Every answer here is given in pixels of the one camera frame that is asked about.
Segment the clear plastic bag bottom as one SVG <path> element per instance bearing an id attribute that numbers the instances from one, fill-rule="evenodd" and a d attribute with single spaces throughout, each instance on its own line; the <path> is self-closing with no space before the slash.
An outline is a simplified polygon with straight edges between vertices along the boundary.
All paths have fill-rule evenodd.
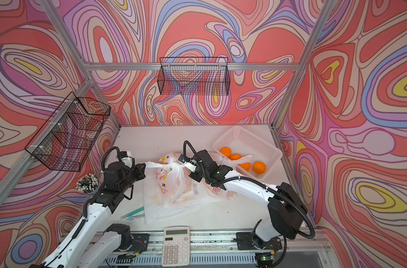
<path id="1" fill-rule="evenodd" d="M 144 212 L 147 223 L 166 220 L 169 217 L 190 212 L 193 209 L 214 202 L 227 201 L 221 198 L 211 198 L 205 190 L 206 182 L 196 182 L 191 179 L 191 190 L 182 194 L 174 203 L 165 207 L 162 203 L 161 193 L 157 189 L 157 183 L 154 179 L 155 174 L 156 170 L 151 169 L 143 185 Z"/>

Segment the white plastic fruit basket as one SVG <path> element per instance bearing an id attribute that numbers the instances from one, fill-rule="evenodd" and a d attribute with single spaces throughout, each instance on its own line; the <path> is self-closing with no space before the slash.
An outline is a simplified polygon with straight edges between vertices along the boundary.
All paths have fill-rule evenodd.
<path id="1" fill-rule="evenodd" d="M 266 165 L 263 174 L 257 174 L 252 169 L 249 172 L 241 167 L 241 173 L 253 179 L 265 181 L 272 170 L 280 162 L 283 154 L 279 148 L 267 142 L 258 135 L 248 131 L 241 126 L 233 126 L 222 134 L 213 144 L 213 149 L 220 153 L 223 147 L 229 147 L 233 154 L 239 154 L 243 157 L 251 155 L 251 164 L 260 161 Z"/>

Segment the green pen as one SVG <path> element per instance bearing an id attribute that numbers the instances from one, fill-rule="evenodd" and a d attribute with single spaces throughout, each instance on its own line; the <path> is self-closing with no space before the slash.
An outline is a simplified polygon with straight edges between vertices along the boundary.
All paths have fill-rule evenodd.
<path id="1" fill-rule="evenodd" d="M 135 209 L 132 212 L 129 212 L 121 217 L 121 220 L 133 221 L 136 218 L 145 217 L 144 207 Z"/>

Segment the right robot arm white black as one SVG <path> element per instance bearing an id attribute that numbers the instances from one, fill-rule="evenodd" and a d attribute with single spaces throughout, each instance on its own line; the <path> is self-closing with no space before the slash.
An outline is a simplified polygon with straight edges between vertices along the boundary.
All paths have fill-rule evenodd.
<path id="1" fill-rule="evenodd" d="M 190 171 L 190 178 L 204 180 L 213 188 L 241 194 L 268 209 L 268 217 L 261 219 L 253 231 L 254 243 L 268 242 L 283 236 L 294 240 L 298 235 L 315 238 L 316 231 L 308 218 L 308 210 L 291 185 L 270 185 L 240 174 L 227 165 L 218 165 L 206 150 L 192 158 L 181 156 L 180 162 Z"/>

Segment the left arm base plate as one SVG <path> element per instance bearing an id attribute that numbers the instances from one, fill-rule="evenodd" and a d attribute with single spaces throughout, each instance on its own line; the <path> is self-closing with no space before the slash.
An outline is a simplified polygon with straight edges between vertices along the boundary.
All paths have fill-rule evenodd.
<path id="1" fill-rule="evenodd" d="M 131 233 L 130 238 L 124 235 L 120 236 L 120 246 L 114 252 L 134 252 L 142 253 L 147 251 L 148 243 L 150 240 L 149 233 Z"/>

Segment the cup of pens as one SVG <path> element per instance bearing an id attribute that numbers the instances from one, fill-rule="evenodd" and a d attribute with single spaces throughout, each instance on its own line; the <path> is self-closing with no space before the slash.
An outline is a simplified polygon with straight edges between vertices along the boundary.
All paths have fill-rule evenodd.
<path id="1" fill-rule="evenodd" d="M 93 194 L 99 187 L 99 180 L 94 174 L 86 174 L 76 183 L 76 189 L 84 194 Z"/>

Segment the white desk calculator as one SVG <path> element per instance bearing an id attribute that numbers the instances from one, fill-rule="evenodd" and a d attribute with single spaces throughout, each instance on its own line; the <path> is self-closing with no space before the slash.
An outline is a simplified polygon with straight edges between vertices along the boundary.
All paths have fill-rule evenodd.
<path id="1" fill-rule="evenodd" d="M 188 266 L 191 261 L 190 246 L 189 227 L 166 228 L 163 233 L 162 266 L 164 268 Z"/>

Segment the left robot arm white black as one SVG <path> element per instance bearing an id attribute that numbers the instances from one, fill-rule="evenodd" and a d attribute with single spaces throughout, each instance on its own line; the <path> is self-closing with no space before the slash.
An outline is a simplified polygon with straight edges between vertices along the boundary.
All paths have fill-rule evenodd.
<path id="1" fill-rule="evenodd" d="M 60 245 L 40 264 L 32 268 L 97 268 L 112 252 L 128 251 L 134 238 L 126 224 L 114 223 L 102 238 L 89 250 L 86 248 L 113 212 L 127 197 L 124 193 L 133 189 L 133 184 L 145 178 L 146 164 L 134 164 L 132 168 L 124 162 L 109 164 L 104 171 L 104 182 L 99 190 L 85 202 L 83 216 Z"/>

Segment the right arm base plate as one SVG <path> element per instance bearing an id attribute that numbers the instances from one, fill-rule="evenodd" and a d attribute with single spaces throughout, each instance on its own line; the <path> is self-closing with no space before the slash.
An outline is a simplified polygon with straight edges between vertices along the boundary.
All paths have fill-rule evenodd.
<path id="1" fill-rule="evenodd" d="M 237 232 L 234 241 L 237 243 L 239 250 L 267 250 L 276 252 L 283 248 L 279 237 L 272 238 L 265 242 L 251 232 Z"/>

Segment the printed white plastic bag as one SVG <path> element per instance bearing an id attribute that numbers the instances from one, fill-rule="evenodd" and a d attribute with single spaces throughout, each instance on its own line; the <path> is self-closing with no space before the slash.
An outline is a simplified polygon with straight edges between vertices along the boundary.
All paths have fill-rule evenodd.
<path id="1" fill-rule="evenodd" d="M 250 164 L 252 155 L 246 155 L 238 160 L 230 160 L 224 155 L 217 152 L 208 152 L 212 160 L 219 166 L 216 171 L 210 175 L 210 182 L 205 183 L 206 193 L 211 198 L 221 198 L 227 201 L 232 201 L 237 197 L 237 194 L 227 189 L 226 183 L 222 181 L 238 176 L 241 171 L 238 169 L 241 164 Z"/>

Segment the orange fruit right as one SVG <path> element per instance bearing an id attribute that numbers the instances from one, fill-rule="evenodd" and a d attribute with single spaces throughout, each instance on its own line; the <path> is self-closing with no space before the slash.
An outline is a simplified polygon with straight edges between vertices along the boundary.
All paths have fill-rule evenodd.
<path id="1" fill-rule="evenodd" d="M 224 156 L 226 156 L 226 157 L 228 157 L 228 158 L 230 158 L 230 156 L 231 156 L 231 154 L 232 154 L 231 148 L 229 148 L 229 147 L 223 147 L 223 148 L 221 148 L 221 149 L 220 149 L 220 152 L 221 152 Z"/>

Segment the orange fruit bottom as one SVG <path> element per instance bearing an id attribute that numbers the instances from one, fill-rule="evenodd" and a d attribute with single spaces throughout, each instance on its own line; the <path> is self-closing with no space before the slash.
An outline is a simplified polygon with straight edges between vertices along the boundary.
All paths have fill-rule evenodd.
<path id="1" fill-rule="evenodd" d="M 266 172 L 266 169 L 266 164 L 261 161 L 256 161 L 252 166 L 253 172 L 259 175 L 264 174 Z"/>

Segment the orange fruit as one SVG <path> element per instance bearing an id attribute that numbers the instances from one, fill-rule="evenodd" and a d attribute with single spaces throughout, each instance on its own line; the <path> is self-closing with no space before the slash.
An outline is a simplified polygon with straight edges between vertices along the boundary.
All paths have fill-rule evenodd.
<path id="1" fill-rule="evenodd" d="M 229 147 L 223 147 L 223 148 L 221 148 L 221 149 L 220 149 L 220 152 L 221 152 L 224 156 L 226 156 L 226 157 L 228 157 L 228 158 L 230 158 L 230 156 L 231 156 L 231 154 L 232 154 L 231 148 L 229 148 Z"/>
<path id="2" fill-rule="evenodd" d="M 259 175 L 264 174 L 266 172 L 266 169 L 266 164 L 261 161 L 256 161 L 252 166 L 253 172 Z"/>

